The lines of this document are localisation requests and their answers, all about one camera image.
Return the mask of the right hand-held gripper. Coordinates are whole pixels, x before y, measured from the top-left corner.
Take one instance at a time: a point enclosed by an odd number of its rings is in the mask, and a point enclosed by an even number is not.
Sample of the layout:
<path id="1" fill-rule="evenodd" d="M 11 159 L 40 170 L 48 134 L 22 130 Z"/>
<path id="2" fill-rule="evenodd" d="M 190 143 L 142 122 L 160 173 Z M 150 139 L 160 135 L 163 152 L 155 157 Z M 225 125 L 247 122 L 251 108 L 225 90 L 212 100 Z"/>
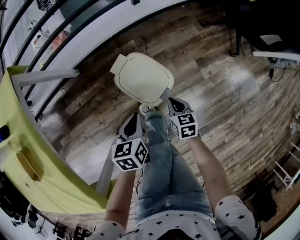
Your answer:
<path id="1" fill-rule="evenodd" d="M 197 117 L 189 103 L 170 94 L 171 90 L 166 88 L 160 99 L 167 101 L 172 131 L 180 140 L 198 136 Z"/>

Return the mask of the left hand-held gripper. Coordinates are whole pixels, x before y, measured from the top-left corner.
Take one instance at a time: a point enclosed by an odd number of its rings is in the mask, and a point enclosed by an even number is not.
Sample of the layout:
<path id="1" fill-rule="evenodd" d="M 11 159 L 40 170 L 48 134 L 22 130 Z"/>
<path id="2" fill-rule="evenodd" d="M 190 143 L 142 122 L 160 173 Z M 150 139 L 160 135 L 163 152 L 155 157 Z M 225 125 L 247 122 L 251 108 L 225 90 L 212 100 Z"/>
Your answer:
<path id="1" fill-rule="evenodd" d="M 112 145 L 111 159 L 123 172 L 141 169 L 148 157 L 142 116 L 132 114 L 120 127 L 116 142 Z"/>

